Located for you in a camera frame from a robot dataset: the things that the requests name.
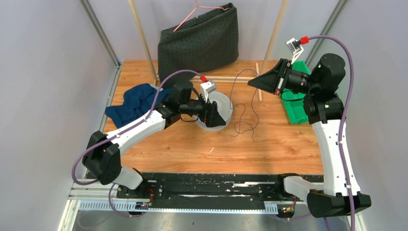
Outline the grey plastic cable spool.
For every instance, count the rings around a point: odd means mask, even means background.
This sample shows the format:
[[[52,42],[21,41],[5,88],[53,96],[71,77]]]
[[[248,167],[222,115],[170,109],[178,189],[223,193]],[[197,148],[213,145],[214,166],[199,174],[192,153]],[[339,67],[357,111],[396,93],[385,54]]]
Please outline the grey plastic cable spool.
[[[206,130],[206,131],[220,131],[224,129],[231,121],[232,119],[232,102],[230,101],[230,98],[218,91],[214,91],[209,94],[208,96],[209,101],[212,103],[215,101],[217,103],[217,110],[220,114],[220,116],[225,120],[226,124],[222,126],[217,126],[213,128],[207,127],[203,122],[201,122],[199,119],[195,122],[196,125],[198,125],[201,129]]]

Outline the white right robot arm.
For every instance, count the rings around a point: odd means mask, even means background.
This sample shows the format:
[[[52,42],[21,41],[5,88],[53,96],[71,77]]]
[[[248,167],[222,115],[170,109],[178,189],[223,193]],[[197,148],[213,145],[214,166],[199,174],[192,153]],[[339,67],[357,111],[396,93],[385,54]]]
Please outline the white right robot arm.
[[[323,184],[317,186],[298,174],[278,176],[275,194],[280,200],[291,196],[306,202],[315,218],[350,216],[369,208],[371,197],[361,192],[350,166],[345,137],[345,106],[336,91],[345,77],[344,59],[324,54],[310,74],[293,69],[287,59],[248,82],[265,92],[281,95],[284,90],[302,93],[303,109],[316,135],[323,165]]]

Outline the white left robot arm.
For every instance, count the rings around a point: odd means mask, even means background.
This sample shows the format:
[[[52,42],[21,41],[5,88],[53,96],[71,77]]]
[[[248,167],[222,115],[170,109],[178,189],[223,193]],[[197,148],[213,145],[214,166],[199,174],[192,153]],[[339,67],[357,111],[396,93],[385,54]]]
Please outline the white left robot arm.
[[[137,170],[122,166],[121,155],[148,136],[178,122],[182,114],[195,116],[208,128],[226,125],[217,102],[209,99],[216,88],[213,81],[205,81],[200,84],[197,99],[191,99],[195,91],[191,82],[175,84],[169,94],[159,103],[153,102],[152,110],[137,120],[107,134],[94,132],[82,164],[100,184],[115,183],[127,187],[135,198],[144,197],[148,190],[146,180]]]

